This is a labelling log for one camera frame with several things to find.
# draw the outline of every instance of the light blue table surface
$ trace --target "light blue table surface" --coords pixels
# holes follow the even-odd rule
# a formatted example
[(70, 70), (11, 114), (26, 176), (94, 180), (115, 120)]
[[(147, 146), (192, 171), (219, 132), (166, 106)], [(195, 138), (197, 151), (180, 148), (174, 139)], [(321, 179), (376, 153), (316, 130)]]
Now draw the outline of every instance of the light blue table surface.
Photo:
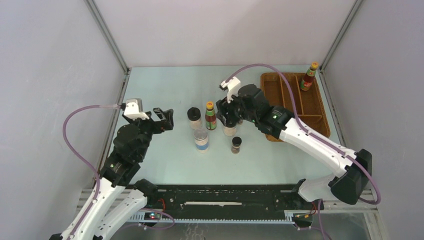
[[(205, 114), (206, 102), (226, 96), (219, 84), (243, 66), (133, 67), (124, 99), (141, 98), (144, 111), (159, 107), (174, 110), (174, 129), (154, 135), (141, 169), (131, 183), (147, 179), (155, 184), (295, 184), (300, 179), (323, 177), (331, 172), (318, 160), (289, 143), (270, 142), (252, 123), (237, 127), (241, 137), (239, 154), (231, 152), (233, 137), (225, 136), (223, 126), (208, 131), (209, 151), (199, 153), (189, 126), (187, 110), (197, 107)], [(282, 72), (304, 73), (308, 65), (275, 66)], [(253, 67), (237, 75), (242, 85), (260, 88), (261, 74), (272, 72)], [(335, 124), (316, 75), (331, 131), (339, 143)], [(116, 131), (127, 124), (119, 117)]]

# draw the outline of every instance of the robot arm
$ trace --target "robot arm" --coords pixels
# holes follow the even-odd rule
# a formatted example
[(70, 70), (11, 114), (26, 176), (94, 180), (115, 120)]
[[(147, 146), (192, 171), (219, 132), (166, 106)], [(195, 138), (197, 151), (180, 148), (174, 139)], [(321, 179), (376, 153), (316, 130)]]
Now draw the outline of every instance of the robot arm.
[[(282, 106), (270, 106), (264, 93), (254, 84), (243, 87), (240, 85), (236, 77), (220, 85), (222, 90), (228, 90), (227, 97), (216, 103), (217, 118), (224, 126), (234, 126), (239, 119), (247, 120), (254, 123), (262, 133), (295, 145), (327, 166), (332, 171), (331, 175), (314, 180), (302, 179), (296, 185), (294, 191), (306, 201), (334, 196), (347, 204), (356, 204), (368, 179), (348, 158), (357, 160), (371, 172), (371, 154), (364, 149), (355, 152), (342, 147), (302, 121), (300, 123), (303, 127), (299, 126), (292, 112)], [(325, 139), (345, 154), (341, 155), (312, 135)]]
[(144, 160), (153, 134), (174, 128), (172, 109), (162, 111), (154, 108), (159, 121), (153, 121), (151, 112), (143, 112), (139, 98), (127, 100), (122, 108), (122, 116), (129, 124), (119, 128), (113, 140), (113, 151), (100, 170), (100, 189), (96, 199), (94, 190), (69, 227), (62, 233), (52, 235), (50, 240), (110, 239), (134, 212), (147, 204), (148, 199), (157, 200), (153, 194), (156, 186), (142, 179), (135, 184), (127, 199), (105, 216), (140, 169), (139, 163)]

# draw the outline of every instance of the black jar lid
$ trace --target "black jar lid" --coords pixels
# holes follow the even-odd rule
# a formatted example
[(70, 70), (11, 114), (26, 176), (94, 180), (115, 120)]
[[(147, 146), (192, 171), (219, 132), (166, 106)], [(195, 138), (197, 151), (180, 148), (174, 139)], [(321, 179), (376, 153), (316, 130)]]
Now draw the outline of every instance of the black jar lid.
[(197, 121), (201, 118), (200, 110), (197, 107), (192, 107), (187, 111), (187, 117), (190, 121)]
[(238, 136), (235, 136), (232, 138), (232, 144), (234, 145), (234, 147), (238, 147), (242, 144), (242, 139)]

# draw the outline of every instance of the blue label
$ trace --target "blue label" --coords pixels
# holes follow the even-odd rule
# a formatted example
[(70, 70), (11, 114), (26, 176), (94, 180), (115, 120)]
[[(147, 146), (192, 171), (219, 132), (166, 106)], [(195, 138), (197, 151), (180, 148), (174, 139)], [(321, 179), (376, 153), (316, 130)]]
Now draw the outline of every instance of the blue label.
[(199, 150), (206, 150), (209, 147), (209, 142), (207, 142), (205, 145), (197, 145), (196, 144), (196, 147)]

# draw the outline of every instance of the green bottle label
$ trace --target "green bottle label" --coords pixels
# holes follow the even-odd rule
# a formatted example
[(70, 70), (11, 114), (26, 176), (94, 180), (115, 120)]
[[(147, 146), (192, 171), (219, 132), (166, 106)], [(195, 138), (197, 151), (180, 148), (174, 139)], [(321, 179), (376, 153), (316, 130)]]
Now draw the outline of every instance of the green bottle label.
[(311, 76), (311, 77), (313, 77), (313, 76), (315, 76), (315, 73), (317, 72), (317, 70), (311, 70), (310, 68), (307, 70), (307, 72), (306, 72), (306, 74), (308, 75), (308, 76)]
[(206, 128), (208, 130), (214, 130), (217, 128), (217, 121), (206, 121)]
[(212, 110), (207, 110), (207, 109), (206, 109), (206, 115), (208, 115), (208, 116), (213, 116), (213, 115), (215, 115), (215, 109), (212, 109)]
[(302, 81), (300, 82), (300, 89), (302, 90), (308, 90), (312, 85), (312, 82), (306, 82), (302, 79)]

